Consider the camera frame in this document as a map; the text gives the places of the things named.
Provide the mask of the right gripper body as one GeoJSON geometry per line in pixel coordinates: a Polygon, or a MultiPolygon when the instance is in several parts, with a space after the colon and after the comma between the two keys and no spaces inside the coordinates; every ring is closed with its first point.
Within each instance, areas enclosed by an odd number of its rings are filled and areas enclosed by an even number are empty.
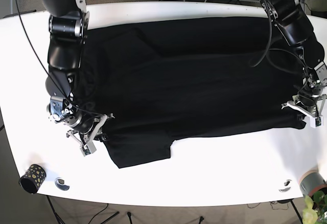
{"type": "Polygon", "coordinates": [[[83,156],[96,152],[94,140],[103,139],[102,127],[107,120],[113,119],[114,115],[99,115],[95,117],[78,114],[76,117],[69,116],[65,124],[70,127],[66,133],[67,138],[72,138],[79,144],[83,156]]]}

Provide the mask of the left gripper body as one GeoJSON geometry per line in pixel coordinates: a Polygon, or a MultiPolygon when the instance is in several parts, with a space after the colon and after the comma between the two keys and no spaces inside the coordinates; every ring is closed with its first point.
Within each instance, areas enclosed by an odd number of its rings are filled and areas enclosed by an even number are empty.
{"type": "Polygon", "coordinates": [[[291,108],[302,113],[310,120],[310,126],[317,128],[324,125],[322,110],[324,108],[324,94],[314,94],[307,97],[304,94],[297,94],[292,100],[282,104],[282,109],[291,108]]]}

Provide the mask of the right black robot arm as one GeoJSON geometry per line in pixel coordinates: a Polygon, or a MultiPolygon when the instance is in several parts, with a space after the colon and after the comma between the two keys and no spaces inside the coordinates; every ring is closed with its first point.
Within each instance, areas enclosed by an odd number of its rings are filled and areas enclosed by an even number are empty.
{"type": "Polygon", "coordinates": [[[50,45],[48,77],[49,118],[70,127],[66,133],[80,146],[84,156],[96,151],[94,140],[103,141],[102,126],[113,115],[81,108],[74,100],[79,80],[82,50],[89,23],[86,0],[42,0],[49,16],[50,45]]]}

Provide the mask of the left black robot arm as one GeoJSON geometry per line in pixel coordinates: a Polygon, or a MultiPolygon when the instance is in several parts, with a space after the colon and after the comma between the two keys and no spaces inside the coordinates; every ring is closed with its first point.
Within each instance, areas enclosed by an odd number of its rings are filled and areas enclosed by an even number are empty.
{"type": "Polygon", "coordinates": [[[321,114],[326,94],[325,51],[315,36],[314,28],[302,9],[301,0],[260,0],[269,19],[289,46],[283,52],[293,56],[303,69],[304,83],[291,101],[282,104],[309,117],[310,126],[323,125],[321,114]]]}

